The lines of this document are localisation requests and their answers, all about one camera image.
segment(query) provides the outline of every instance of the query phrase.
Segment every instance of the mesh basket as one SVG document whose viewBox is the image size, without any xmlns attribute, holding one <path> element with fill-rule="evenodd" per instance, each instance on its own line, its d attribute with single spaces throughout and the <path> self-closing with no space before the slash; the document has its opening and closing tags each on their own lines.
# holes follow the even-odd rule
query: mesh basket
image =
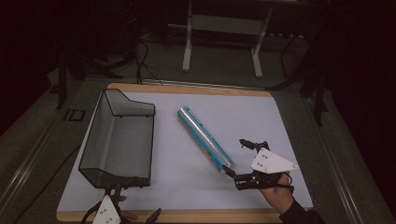
<svg viewBox="0 0 396 224">
<path fill-rule="evenodd" d="M 149 186 L 154 116 L 153 104 L 102 92 L 78 167 L 95 188 Z"/>
</svg>

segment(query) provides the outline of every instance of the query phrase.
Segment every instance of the black cable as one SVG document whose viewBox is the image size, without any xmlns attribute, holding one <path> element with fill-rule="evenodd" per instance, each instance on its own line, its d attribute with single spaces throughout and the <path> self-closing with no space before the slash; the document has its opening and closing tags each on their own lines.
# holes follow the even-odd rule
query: black cable
<svg viewBox="0 0 396 224">
<path fill-rule="evenodd" d="M 160 84 L 163 86 L 163 82 L 158 78 L 158 75 L 160 74 L 160 70 L 158 70 L 155 67 L 149 66 L 146 63 L 143 63 L 143 65 L 145 66 L 146 70 L 150 73 L 150 77 L 154 77 L 155 79 L 157 79 L 160 82 Z M 149 69 L 154 69 L 156 74 L 153 74 Z"/>
<path fill-rule="evenodd" d="M 289 177 L 289 179 L 290 179 L 290 183 L 289 183 L 289 185 L 291 185 L 291 183 L 293 183 L 293 178 L 291 178 L 291 175 L 289 175 L 288 173 L 286 173 L 286 172 L 283 172 L 283 174 L 285 174 L 286 176 L 288 176 Z"/>
<path fill-rule="evenodd" d="M 44 188 L 42 190 L 40 190 L 40 192 L 38 192 L 38 194 L 35 196 L 35 198 L 23 209 L 23 211 L 18 215 L 17 219 L 15 219 L 13 224 L 16 224 L 21 219 L 21 217 L 23 217 L 23 215 L 32 207 L 32 205 L 35 203 L 35 201 L 41 196 L 41 194 L 44 193 L 46 188 L 50 185 L 50 182 L 52 182 L 52 180 L 55 178 L 55 176 L 58 174 L 58 172 L 61 170 L 61 168 L 64 166 L 64 164 L 70 159 L 70 157 L 73 156 L 73 154 L 75 152 L 77 152 L 79 150 L 80 147 L 81 146 L 78 146 L 75 149 L 73 149 L 72 152 L 70 152 L 70 154 L 66 157 L 66 159 L 64 159 L 64 161 L 61 163 L 61 165 L 58 167 L 58 169 L 56 169 L 55 173 L 49 179 L 49 181 L 44 186 Z"/>
<path fill-rule="evenodd" d="M 90 210 L 88 210 L 88 212 L 84 215 L 84 217 L 81 220 L 81 224 L 85 224 L 85 222 L 87 221 L 87 218 L 94 213 L 95 211 L 99 210 L 100 205 L 102 204 L 102 201 L 97 203 L 96 205 L 94 205 L 92 208 L 90 208 Z"/>
<path fill-rule="evenodd" d="M 136 71 L 136 84 L 143 84 L 142 83 L 142 77 L 140 75 L 140 67 L 142 66 L 141 63 L 139 62 L 139 58 L 137 57 L 136 54 L 136 63 L 137 63 L 137 71 Z"/>
<path fill-rule="evenodd" d="M 294 189 L 294 186 L 291 185 L 292 179 L 291 179 L 289 184 L 274 183 L 274 182 L 271 182 L 271 181 L 266 180 L 266 179 L 262 180 L 262 182 L 267 185 L 267 189 L 270 189 L 270 188 Z"/>
<path fill-rule="evenodd" d="M 142 63 L 143 63 L 143 62 L 146 60 L 146 58 L 148 57 L 148 55 L 149 55 L 149 46 L 148 46 L 147 44 L 143 43 L 143 42 L 140 41 L 140 40 L 139 40 L 139 43 L 140 43 L 141 45 L 143 45 L 143 46 L 146 48 L 145 56 L 144 56 L 143 59 L 142 59 Z"/>
</svg>

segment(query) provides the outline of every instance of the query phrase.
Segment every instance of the chair leg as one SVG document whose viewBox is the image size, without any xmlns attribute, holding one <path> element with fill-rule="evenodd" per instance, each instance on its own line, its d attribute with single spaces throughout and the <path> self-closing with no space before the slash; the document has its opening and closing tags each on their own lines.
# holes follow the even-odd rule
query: chair leg
<svg viewBox="0 0 396 224">
<path fill-rule="evenodd" d="M 304 85 L 300 88 L 300 95 L 302 97 L 309 97 L 312 92 L 318 87 L 320 75 L 318 71 L 310 69 L 307 71 Z"/>
<path fill-rule="evenodd" d="M 265 87 L 266 90 L 268 91 L 279 91 L 285 87 L 288 87 L 289 85 L 298 82 L 300 80 L 305 79 L 309 74 L 307 72 L 308 69 L 308 54 L 306 53 L 302 60 L 300 61 L 300 64 L 294 69 L 294 71 L 290 74 L 290 78 L 287 79 L 286 81 L 283 81 L 275 86 L 271 87 Z"/>
<path fill-rule="evenodd" d="M 251 59 L 253 61 L 254 74 L 255 74 L 256 78 L 262 78 L 262 65 L 260 64 L 259 51 L 260 51 L 260 48 L 262 47 L 262 41 L 264 40 L 265 32 L 267 30 L 268 22 L 271 19 L 273 10 L 274 9 L 272 7 L 268 8 L 268 12 L 265 17 L 265 21 L 262 22 L 262 28 L 259 33 L 259 39 L 257 41 L 257 44 L 256 44 L 255 48 L 251 49 Z"/>
<path fill-rule="evenodd" d="M 182 70 L 183 72 L 190 71 L 190 63 L 191 63 L 191 32 L 192 32 L 192 24 L 191 24 L 191 17 L 192 17 L 192 1 L 189 1 L 189 14 L 187 17 L 187 41 L 186 41 L 186 48 L 184 49 L 184 58 L 183 58 L 183 65 Z"/>
<path fill-rule="evenodd" d="M 281 65 L 281 67 L 282 67 L 283 76 L 286 77 L 286 78 L 288 78 L 288 77 L 290 77 L 290 76 L 288 76 L 288 74 L 286 73 L 285 64 L 283 63 L 283 56 L 285 55 L 286 50 L 288 50 L 288 48 L 290 47 L 291 43 L 293 43 L 293 41 L 295 40 L 296 37 L 297 37 L 297 36 L 294 35 L 294 36 L 291 38 L 291 40 L 289 41 L 288 45 L 286 45 L 286 47 L 283 48 L 282 52 L 280 52 L 280 57 L 279 57 L 280 65 Z"/>
</svg>

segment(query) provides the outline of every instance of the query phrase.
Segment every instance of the cylindrical container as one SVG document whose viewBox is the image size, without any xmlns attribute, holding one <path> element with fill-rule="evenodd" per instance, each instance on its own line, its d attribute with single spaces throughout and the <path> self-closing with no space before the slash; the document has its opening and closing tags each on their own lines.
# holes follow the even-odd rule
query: cylindrical container
<svg viewBox="0 0 396 224">
<path fill-rule="evenodd" d="M 204 151 L 206 156 L 213 161 L 219 171 L 223 171 L 222 165 L 233 168 L 233 160 L 225 153 L 219 143 L 187 106 L 181 107 L 177 111 L 177 116 L 190 131 L 190 134 L 198 146 Z"/>
</svg>

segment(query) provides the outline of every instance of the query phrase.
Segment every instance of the electrical cord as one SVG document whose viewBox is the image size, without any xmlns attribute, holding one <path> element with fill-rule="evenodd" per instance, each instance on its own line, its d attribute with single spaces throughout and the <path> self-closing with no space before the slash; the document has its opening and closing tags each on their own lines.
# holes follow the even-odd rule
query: electrical cord
<svg viewBox="0 0 396 224">
<path fill-rule="evenodd" d="M 32 205 L 35 203 L 35 201 L 37 201 L 37 199 L 44 193 L 44 191 L 46 190 L 46 188 L 50 185 L 50 183 L 52 182 L 52 180 L 55 178 L 55 176 L 59 173 L 59 171 L 62 169 L 62 167 L 64 166 L 64 164 L 70 159 L 70 157 L 73 156 L 73 154 L 75 152 L 77 152 L 79 150 L 81 146 L 76 147 L 75 149 L 73 149 L 72 152 L 70 152 L 70 154 L 64 159 L 64 161 L 61 163 L 61 165 L 58 167 L 58 169 L 56 169 L 55 173 L 52 175 L 52 177 L 49 179 L 49 181 L 47 182 L 47 184 L 44 186 L 44 188 L 42 190 L 40 190 L 40 192 L 38 192 L 38 194 L 35 196 L 35 198 L 23 209 L 23 211 L 17 216 L 17 218 L 15 219 L 15 221 L 13 222 L 13 224 L 18 223 L 18 221 L 21 219 L 21 217 L 23 217 L 23 215 L 32 207 Z"/>
<path fill-rule="evenodd" d="M 289 180 L 290 180 L 290 183 L 289 183 L 289 185 L 291 185 L 291 183 L 293 183 L 293 178 L 291 178 L 291 175 L 289 175 L 288 173 L 286 173 L 286 172 L 283 172 L 283 174 L 285 174 L 286 176 L 288 176 L 289 177 Z"/>
<path fill-rule="evenodd" d="M 97 203 L 96 205 L 94 205 L 92 208 L 90 208 L 90 210 L 88 210 L 88 212 L 84 215 L 84 217 L 81 220 L 81 224 L 85 224 L 85 222 L 87 221 L 87 218 L 93 214 L 94 212 L 96 212 L 97 210 L 99 210 L 100 205 L 101 205 L 102 201 Z"/>
<path fill-rule="evenodd" d="M 137 63 L 137 71 L 136 71 L 136 84 L 143 84 L 143 78 L 141 75 L 141 67 L 142 65 L 145 66 L 146 70 L 150 73 L 150 77 L 154 77 L 155 79 L 157 79 L 161 85 L 163 84 L 161 82 L 161 80 L 158 78 L 158 75 L 160 74 L 160 71 L 157 68 L 154 68 L 152 66 L 149 66 L 145 63 L 145 60 L 147 58 L 147 56 L 149 55 L 149 46 L 147 44 L 145 44 L 143 41 L 139 40 L 138 42 L 139 44 L 143 45 L 146 49 L 146 53 L 143 56 L 143 58 L 141 58 L 138 54 L 136 54 L 136 63 Z M 153 74 L 149 69 L 154 69 L 156 71 L 156 74 Z"/>
</svg>

